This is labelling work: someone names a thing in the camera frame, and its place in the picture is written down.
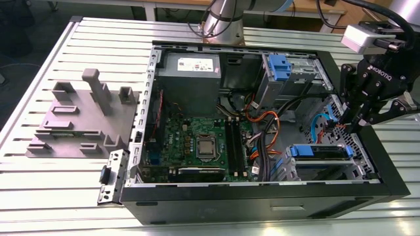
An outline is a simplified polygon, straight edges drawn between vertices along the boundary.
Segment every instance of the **motherboard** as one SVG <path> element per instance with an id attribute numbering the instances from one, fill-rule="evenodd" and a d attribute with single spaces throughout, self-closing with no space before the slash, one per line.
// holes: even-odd
<path id="1" fill-rule="evenodd" d="M 252 181 L 244 145 L 250 134 L 246 121 L 172 116 L 161 151 L 146 152 L 141 179 L 154 183 Z"/>

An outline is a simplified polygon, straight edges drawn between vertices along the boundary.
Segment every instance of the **metal workbench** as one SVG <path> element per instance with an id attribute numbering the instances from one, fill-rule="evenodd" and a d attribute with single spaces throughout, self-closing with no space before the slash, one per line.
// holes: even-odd
<path id="1" fill-rule="evenodd" d="M 105 159 L 26 158 L 33 131 L 53 99 L 54 83 L 72 81 L 76 89 L 88 88 L 81 72 L 89 67 L 100 70 L 109 90 L 130 86 L 141 91 L 152 40 L 200 41 L 185 24 L 94 18 L 68 24 L 0 133 L 0 232 L 420 235 L 420 124 L 414 117 L 376 126 L 412 194 L 332 220 L 141 227 L 124 207 L 96 206 Z M 329 51 L 337 66 L 361 58 L 340 44 L 337 34 L 246 28 L 245 40 L 252 46 Z"/>

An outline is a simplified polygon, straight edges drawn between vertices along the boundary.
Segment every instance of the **green circuit board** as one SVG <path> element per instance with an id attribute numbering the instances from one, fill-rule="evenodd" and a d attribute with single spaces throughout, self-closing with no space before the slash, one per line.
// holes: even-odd
<path id="1" fill-rule="evenodd" d="M 165 124 L 164 148 L 160 153 L 148 153 L 146 158 L 154 168 L 170 167 L 214 167 L 226 170 L 224 181 L 250 181 L 250 173 L 248 167 L 245 170 L 248 176 L 229 176 L 228 174 L 228 154 L 225 143 L 224 119 L 213 118 L 168 118 Z M 250 133 L 250 123 L 240 123 L 240 131 L 242 134 Z M 214 140 L 214 158 L 197 158 L 197 139 L 213 138 Z M 164 171 L 157 171 L 153 175 L 152 182 L 164 182 L 166 176 Z"/>

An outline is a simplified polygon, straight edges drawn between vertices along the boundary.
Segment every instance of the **ram slot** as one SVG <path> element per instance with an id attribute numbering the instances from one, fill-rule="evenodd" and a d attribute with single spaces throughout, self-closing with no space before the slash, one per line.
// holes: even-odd
<path id="1" fill-rule="evenodd" d="M 229 175 L 237 176 L 237 163 L 236 163 L 236 154 L 234 154 L 234 136 L 233 136 L 232 122 L 228 120 L 224 123 L 224 132 L 225 132 L 225 147 L 226 147 L 226 151 L 228 151 Z"/>
<path id="2" fill-rule="evenodd" d="M 236 160 L 236 170 L 240 175 L 246 175 L 244 167 L 244 152 L 242 152 L 242 140 L 241 131 L 238 126 L 238 121 L 232 121 L 232 135 L 233 135 L 233 145 L 234 145 L 234 160 Z"/>

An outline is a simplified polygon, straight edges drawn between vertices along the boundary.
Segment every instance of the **power supply label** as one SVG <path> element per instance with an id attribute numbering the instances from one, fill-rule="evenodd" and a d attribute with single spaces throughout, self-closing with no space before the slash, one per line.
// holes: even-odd
<path id="1" fill-rule="evenodd" d="M 177 59 L 177 70 L 213 72 L 212 59 L 180 58 Z"/>

